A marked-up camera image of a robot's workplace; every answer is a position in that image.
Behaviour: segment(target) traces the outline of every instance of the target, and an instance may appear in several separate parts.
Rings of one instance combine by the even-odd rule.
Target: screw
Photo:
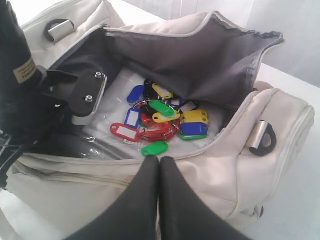
[[[96,79],[100,79],[100,78],[102,77],[102,73],[101,73],[101,72],[96,72],[95,75],[94,75],[94,77],[95,77]]]
[[[92,97],[91,95],[88,95],[88,96],[85,97],[85,101],[86,101],[87,103],[92,103],[93,97]]]

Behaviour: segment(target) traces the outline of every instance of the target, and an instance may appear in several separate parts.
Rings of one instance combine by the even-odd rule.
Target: tan label
[[[33,58],[31,57],[29,61],[27,61],[21,67],[18,67],[13,71],[17,81],[19,84],[23,84],[25,81],[29,80],[37,71],[37,67]]]

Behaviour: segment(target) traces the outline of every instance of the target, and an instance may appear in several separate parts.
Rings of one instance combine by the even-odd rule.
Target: white table
[[[126,25],[163,21],[121,0],[109,0],[109,2],[112,3]],[[265,64],[262,64],[260,68],[258,80],[268,82],[274,87],[306,100],[315,108],[316,113],[320,113],[319,88]],[[319,116],[316,116],[314,127],[297,162],[282,181],[275,197],[265,203],[264,216],[257,223],[243,230],[249,237],[254,240],[320,239],[319,139],[320,119]],[[0,205],[5,205],[7,209],[10,208],[11,215],[8,218],[15,227],[24,228],[27,232],[38,231],[38,236],[49,234],[59,238],[58,232],[51,229],[43,222],[43,219],[31,213],[29,208],[9,193],[2,193]]]

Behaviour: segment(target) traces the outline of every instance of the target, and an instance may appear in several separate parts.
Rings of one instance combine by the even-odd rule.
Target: yellow key tag
[[[152,88],[156,91],[156,93],[163,99],[171,99],[174,95],[168,90],[161,87],[159,84],[152,84]]]
[[[152,119],[157,124],[166,123],[170,121],[174,121],[180,118],[180,113],[178,111],[174,111],[173,116],[163,116],[160,112],[153,114]]]
[[[203,109],[186,111],[183,113],[185,123],[209,123],[208,112]]]

